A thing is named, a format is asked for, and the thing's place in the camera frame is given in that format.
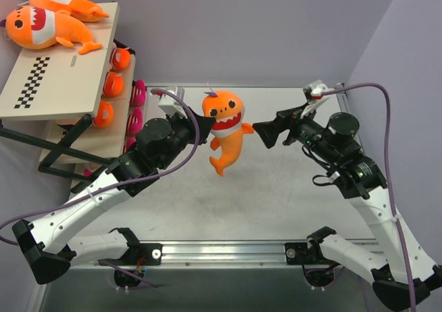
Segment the orange shark plush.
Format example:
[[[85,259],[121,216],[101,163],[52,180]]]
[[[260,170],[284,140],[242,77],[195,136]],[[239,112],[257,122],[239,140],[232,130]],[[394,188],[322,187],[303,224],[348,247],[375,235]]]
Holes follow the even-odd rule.
[[[53,12],[35,6],[20,6],[1,20],[9,38],[22,48],[42,50],[55,44],[73,48],[85,55],[102,48],[85,23],[65,10]]]
[[[26,0],[31,6],[53,12],[65,10],[82,22],[92,23],[109,18],[101,6],[89,0]]]
[[[244,135],[254,134],[255,130],[252,124],[243,122],[245,107],[235,93],[210,88],[205,94],[203,114],[215,120],[210,148],[213,151],[221,149],[219,158],[210,156],[209,162],[216,173],[224,177],[224,170],[236,163],[241,155]]]

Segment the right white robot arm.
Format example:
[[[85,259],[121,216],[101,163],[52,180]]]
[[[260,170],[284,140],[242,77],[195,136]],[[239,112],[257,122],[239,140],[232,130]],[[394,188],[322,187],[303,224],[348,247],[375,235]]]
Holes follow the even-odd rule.
[[[325,170],[327,185],[335,186],[362,217],[381,254],[372,253],[324,226],[307,237],[302,261],[343,266],[369,283],[377,298],[391,311],[412,310],[441,287],[441,265],[417,242],[392,205],[387,180],[377,164],[361,150],[355,135],[355,116],[334,113],[326,126],[304,115],[301,108],[277,112],[272,121],[253,124],[267,148],[284,131],[283,145],[302,144],[306,156]]]

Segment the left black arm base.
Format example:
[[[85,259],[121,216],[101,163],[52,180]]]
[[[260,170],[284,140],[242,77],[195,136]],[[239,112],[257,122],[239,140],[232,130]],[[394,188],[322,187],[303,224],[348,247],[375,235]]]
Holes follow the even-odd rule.
[[[114,270],[113,281],[116,289],[128,293],[133,290],[160,288],[160,284],[146,279],[146,271],[143,269],[143,266],[150,265],[150,262],[153,262],[153,266],[155,266],[155,263],[160,261],[152,256],[152,252],[155,250],[161,251],[160,244],[154,243],[153,248],[143,247],[143,244],[129,228],[114,228],[110,233],[123,235],[128,245],[128,250],[120,258],[116,260],[104,259],[97,262],[100,266],[108,266]]]

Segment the white pink glasses plush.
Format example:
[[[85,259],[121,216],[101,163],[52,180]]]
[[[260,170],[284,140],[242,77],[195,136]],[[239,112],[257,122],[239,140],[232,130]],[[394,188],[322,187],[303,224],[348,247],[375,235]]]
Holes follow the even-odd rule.
[[[135,138],[134,137],[128,137],[126,139],[126,143],[125,143],[125,145],[123,147],[123,153],[125,153],[134,143],[135,143]],[[84,176],[86,176],[86,177],[91,176],[101,166],[102,166],[101,164],[86,163],[84,165],[84,171],[83,171]]]
[[[126,134],[134,136],[143,127],[143,112],[141,108],[134,108],[132,113],[128,115],[126,122]]]

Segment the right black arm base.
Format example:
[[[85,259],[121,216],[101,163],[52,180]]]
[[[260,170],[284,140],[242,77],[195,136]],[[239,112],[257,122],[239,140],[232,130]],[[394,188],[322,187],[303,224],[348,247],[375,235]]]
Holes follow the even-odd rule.
[[[324,226],[303,242],[284,244],[286,264],[301,266],[304,279],[313,291],[325,291],[333,286],[344,270],[338,262],[327,259],[320,249],[320,243],[335,234],[334,229]]]

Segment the black haired doll plush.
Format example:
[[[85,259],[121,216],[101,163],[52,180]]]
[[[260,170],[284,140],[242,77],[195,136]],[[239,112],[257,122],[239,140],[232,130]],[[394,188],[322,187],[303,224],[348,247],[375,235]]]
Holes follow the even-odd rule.
[[[115,71],[121,71],[128,67],[131,61],[131,54],[129,48],[118,47],[116,43],[113,43],[110,53],[110,68]]]
[[[117,97],[124,89],[124,80],[121,73],[109,71],[106,73],[103,95],[105,97]]]
[[[111,125],[114,118],[112,103],[101,100],[97,115],[93,117],[93,126],[96,128],[106,128]]]

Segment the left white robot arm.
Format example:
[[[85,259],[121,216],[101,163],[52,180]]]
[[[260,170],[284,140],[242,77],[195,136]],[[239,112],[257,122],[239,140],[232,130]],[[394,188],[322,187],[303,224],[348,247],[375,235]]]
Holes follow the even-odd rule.
[[[131,229],[113,228],[89,237],[79,232],[171,173],[169,165],[189,144],[203,144],[214,124],[214,118],[194,112],[187,117],[150,119],[136,134],[135,143],[61,209],[13,224],[12,232],[36,282],[49,284],[70,267],[87,262],[137,263],[143,250]]]

